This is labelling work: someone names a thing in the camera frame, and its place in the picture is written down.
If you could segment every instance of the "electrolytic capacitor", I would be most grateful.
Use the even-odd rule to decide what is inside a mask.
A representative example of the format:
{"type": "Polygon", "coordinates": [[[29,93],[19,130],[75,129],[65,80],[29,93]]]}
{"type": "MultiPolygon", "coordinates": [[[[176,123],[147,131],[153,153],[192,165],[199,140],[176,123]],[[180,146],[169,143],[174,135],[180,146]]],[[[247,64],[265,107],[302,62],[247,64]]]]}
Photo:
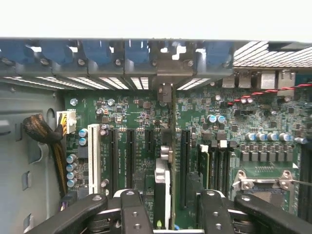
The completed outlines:
{"type": "Polygon", "coordinates": [[[266,136],[264,133],[258,133],[258,134],[256,135],[256,139],[257,139],[258,141],[265,141],[265,140],[267,139],[267,136],[266,136]]]}
{"type": "Polygon", "coordinates": [[[76,159],[77,159],[77,156],[75,154],[70,154],[69,156],[67,156],[66,162],[70,164],[70,163],[75,162],[76,159]]]}
{"type": "Polygon", "coordinates": [[[276,134],[276,133],[269,133],[269,134],[268,134],[268,140],[270,140],[270,141],[276,141],[276,140],[278,140],[277,134],[276,134]]]}
{"type": "Polygon", "coordinates": [[[76,171],[72,171],[72,172],[69,172],[67,173],[66,177],[67,179],[74,179],[77,175],[77,172],[76,171]]]}
{"type": "Polygon", "coordinates": [[[78,132],[79,137],[86,137],[88,135],[88,129],[83,128],[78,132]]]}
{"type": "Polygon", "coordinates": [[[77,183],[77,179],[76,178],[70,179],[70,180],[67,181],[67,187],[68,188],[73,188],[76,183],[77,183]]]}
{"type": "Polygon", "coordinates": [[[78,143],[80,146],[86,146],[87,145],[87,139],[86,138],[80,138],[78,143]]]}
{"type": "Polygon", "coordinates": [[[286,134],[286,133],[281,133],[279,135],[279,140],[280,141],[290,141],[291,140],[291,136],[286,134]]]}
{"type": "Polygon", "coordinates": [[[255,141],[256,137],[255,137],[255,133],[247,133],[245,135],[245,139],[249,140],[249,141],[255,141]]]}
{"type": "Polygon", "coordinates": [[[308,143],[308,140],[306,138],[301,138],[301,137],[296,137],[295,139],[295,142],[297,142],[298,144],[307,144],[308,143]]]}
{"type": "Polygon", "coordinates": [[[77,164],[74,162],[74,163],[72,163],[72,164],[68,164],[68,165],[66,166],[66,170],[67,170],[68,172],[72,172],[74,169],[76,169],[76,167],[77,167],[77,164]]]}
{"type": "Polygon", "coordinates": [[[216,120],[218,121],[218,123],[224,123],[225,122],[225,117],[222,115],[217,115],[216,116],[216,120]]]}
{"type": "Polygon", "coordinates": [[[215,123],[216,122],[216,117],[214,115],[208,115],[207,120],[209,123],[215,123]]]}

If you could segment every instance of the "black pcie slot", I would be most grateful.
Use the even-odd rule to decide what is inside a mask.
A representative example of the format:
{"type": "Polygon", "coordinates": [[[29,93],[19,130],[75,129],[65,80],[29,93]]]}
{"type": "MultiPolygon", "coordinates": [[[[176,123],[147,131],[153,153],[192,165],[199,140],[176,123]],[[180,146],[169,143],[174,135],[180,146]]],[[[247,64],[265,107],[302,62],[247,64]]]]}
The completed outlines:
{"type": "Polygon", "coordinates": [[[146,152],[152,153],[154,151],[154,130],[145,130],[145,149],[146,152]]]}
{"type": "Polygon", "coordinates": [[[112,163],[112,167],[110,170],[110,178],[111,178],[111,192],[110,197],[114,195],[116,191],[118,191],[118,130],[110,129],[109,130],[109,154],[110,160],[112,163]]]}
{"type": "Polygon", "coordinates": [[[180,207],[186,207],[186,176],[189,172],[191,136],[190,130],[182,130],[180,156],[180,207]]]}
{"type": "Polygon", "coordinates": [[[133,173],[136,166],[136,131],[127,129],[127,189],[133,187],[133,173]]]}

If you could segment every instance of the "white top panel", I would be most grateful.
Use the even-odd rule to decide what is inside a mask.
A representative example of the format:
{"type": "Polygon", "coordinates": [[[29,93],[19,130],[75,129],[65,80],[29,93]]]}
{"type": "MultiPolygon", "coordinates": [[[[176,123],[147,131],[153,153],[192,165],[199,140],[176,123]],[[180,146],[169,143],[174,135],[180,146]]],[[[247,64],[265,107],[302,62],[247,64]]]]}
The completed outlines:
{"type": "Polygon", "coordinates": [[[312,42],[309,1],[6,1],[0,37],[312,42]]]}

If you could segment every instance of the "white pci slot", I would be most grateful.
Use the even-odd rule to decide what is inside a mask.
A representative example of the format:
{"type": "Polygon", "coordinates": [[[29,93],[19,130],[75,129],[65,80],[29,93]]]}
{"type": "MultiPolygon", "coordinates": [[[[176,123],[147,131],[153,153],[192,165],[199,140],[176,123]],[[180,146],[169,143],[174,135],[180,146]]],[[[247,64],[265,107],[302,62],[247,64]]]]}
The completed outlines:
{"type": "Polygon", "coordinates": [[[88,125],[89,194],[100,193],[99,124],[88,125]]]}

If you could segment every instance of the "motherboard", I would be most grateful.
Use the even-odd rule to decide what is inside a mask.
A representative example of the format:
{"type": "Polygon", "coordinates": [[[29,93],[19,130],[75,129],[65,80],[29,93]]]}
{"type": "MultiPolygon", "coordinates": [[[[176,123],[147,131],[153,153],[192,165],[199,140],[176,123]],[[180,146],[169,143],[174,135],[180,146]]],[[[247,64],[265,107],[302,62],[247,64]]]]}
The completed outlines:
{"type": "Polygon", "coordinates": [[[251,193],[292,214],[298,212],[300,144],[305,135],[308,91],[291,98],[210,83],[173,90],[172,102],[154,91],[67,91],[65,109],[75,110],[77,130],[67,135],[69,190],[83,198],[90,176],[95,192],[113,197],[138,189],[155,228],[158,219],[156,159],[170,174],[171,226],[197,227],[195,195],[215,189],[233,200],[251,193]],[[90,174],[90,147],[98,141],[99,178],[90,174]]]}

